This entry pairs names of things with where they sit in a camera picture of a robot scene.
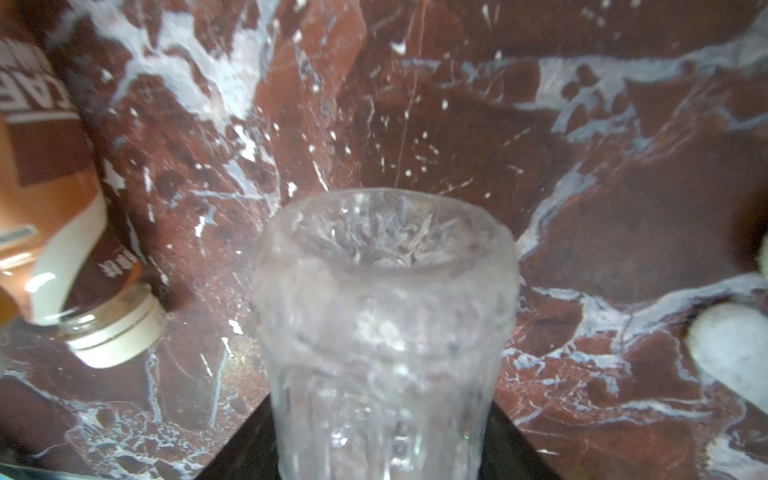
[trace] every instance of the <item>white bottle cap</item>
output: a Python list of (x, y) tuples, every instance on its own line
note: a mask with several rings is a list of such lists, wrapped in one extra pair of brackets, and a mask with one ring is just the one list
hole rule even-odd
[(159, 339), (168, 319), (151, 293), (127, 315), (103, 329), (67, 340), (69, 349), (95, 369), (119, 365), (145, 351)]

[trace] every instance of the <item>drinking glass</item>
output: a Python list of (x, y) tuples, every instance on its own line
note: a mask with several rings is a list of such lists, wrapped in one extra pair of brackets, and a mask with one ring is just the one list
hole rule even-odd
[(284, 480), (477, 478), (515, 324), (506, 227), (452, 198), (333, 191), (272, 218), (256, 265)]

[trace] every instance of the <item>clear glass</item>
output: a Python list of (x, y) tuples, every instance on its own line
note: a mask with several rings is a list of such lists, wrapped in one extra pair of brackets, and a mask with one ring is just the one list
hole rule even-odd
[(405, 190), (294, 203), (257, 246), (284, 480), (477, 478), (518, 267), (485, 210)]

